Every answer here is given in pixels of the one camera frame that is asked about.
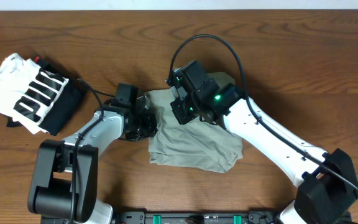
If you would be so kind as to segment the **grey-green shorts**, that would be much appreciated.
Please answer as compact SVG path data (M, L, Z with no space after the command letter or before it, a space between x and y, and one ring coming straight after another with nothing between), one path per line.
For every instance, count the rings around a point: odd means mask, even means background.
M170 106L171 90L152 90L147 96L157 119L157 133L149 139L151 164L226 173L243 158L241 137L198 118L179 124Z

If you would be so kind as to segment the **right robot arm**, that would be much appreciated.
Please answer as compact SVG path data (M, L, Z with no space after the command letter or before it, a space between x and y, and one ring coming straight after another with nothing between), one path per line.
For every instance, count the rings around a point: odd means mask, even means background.
M264 113L233 83L219 85L194 60L170 72L167 83L180 124L195 118L222 127L251 143L276 164L298 189L278 214L281 223L346 223L358 199L352 159L341 149L332 153L294 135Z

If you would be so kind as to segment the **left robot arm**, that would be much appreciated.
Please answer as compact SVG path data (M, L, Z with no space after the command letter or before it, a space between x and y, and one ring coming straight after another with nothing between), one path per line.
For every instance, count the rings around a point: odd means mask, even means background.
M40 215L41 223L113 223L113 207L98 200L99 157L115 140L140 141L156 132L148 97L136 86L120 84L77 132L41 143L29 212Z

